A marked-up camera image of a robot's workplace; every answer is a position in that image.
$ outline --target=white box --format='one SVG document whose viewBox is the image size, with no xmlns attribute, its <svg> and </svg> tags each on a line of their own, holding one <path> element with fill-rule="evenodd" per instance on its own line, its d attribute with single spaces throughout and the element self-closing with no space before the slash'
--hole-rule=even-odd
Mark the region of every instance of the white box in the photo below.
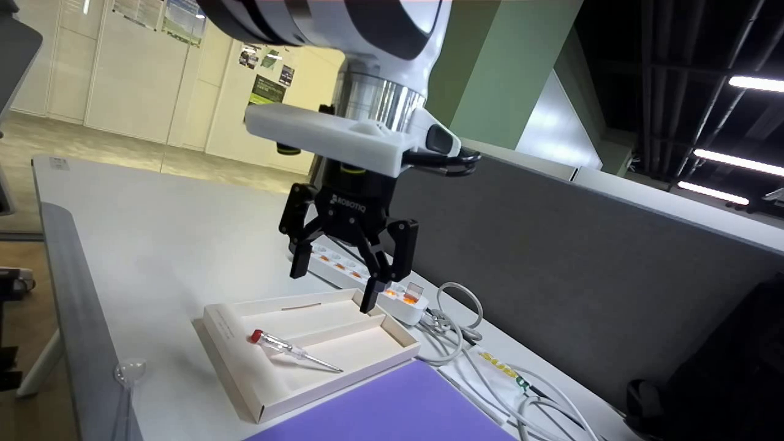
<svg viewBox="0 0 784 441">
<path fill-rule="evenodd" d="M 419 342 L 382 308 L 359 314 L 359 292 L 321 295 L 282 295 L 246 306 L 212 304 L 203 308 L 203 328 L 219 360 L 223 381 L 232 381 L 254 422 L 279 418 L 339 388 L 414 360 Z M 286 355 L 246 342 L 262 328 L 301 344 L 308 355 L 342 368 L 323 371 Z"/>
</svg>

